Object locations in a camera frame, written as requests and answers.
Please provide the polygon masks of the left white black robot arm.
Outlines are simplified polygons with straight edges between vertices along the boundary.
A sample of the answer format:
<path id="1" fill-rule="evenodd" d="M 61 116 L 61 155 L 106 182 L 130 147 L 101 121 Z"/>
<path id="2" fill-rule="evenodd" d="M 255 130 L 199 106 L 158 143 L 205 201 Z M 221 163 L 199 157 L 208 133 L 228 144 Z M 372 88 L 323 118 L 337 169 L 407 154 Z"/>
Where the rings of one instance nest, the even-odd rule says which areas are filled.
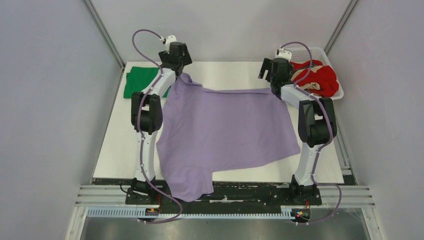
<path id="1" fill-rule="evenodd" d="M 161 64 L 155 79 L 143 90 L 131 96 L 131 124 L 138 141 L 139 164 L 130 187 L 126 191 L 126 204 L 151 204 L 158 195 L 153 187 L 155 142 L 163 124 L 162 98 L 171 85 L 183 73 L 191 59 L 186 43 L 174 41 L 160 52 Z"/>

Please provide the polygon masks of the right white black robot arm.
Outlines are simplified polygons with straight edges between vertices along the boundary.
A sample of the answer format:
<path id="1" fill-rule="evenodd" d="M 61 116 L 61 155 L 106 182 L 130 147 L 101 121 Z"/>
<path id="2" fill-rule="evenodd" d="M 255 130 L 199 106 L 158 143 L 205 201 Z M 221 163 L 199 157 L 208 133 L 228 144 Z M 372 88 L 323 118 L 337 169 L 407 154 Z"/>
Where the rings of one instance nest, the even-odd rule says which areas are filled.
<path id="1" fill-rule="evenodd" d="M 337 135 L 333 100 L 301 89 L 289 78 L 292 65 L 284 58 L 264 58 L 258 78 L 270 83 L 271 92 L 298 110 L 298 136 L 302 142 L 300 161 L 289 185 L 289 199 L 302 204 L 317 190 L 315 171 L 321 151 Z"/>

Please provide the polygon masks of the purple t shirt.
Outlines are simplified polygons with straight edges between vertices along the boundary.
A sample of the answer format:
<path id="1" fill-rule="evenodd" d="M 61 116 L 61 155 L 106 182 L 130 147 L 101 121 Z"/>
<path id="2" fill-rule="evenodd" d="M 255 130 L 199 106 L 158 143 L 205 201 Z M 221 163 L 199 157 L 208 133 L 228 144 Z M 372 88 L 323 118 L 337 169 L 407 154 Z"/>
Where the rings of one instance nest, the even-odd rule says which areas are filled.
<path id="1" fill-rule="evenodd" d="M 270 88 L 212 90 L 183 73 L 162 112 L 161 174 L 185 202 L 214 191 L 214 172 L 261 167 L 301 151 L 288 107 Z"/>

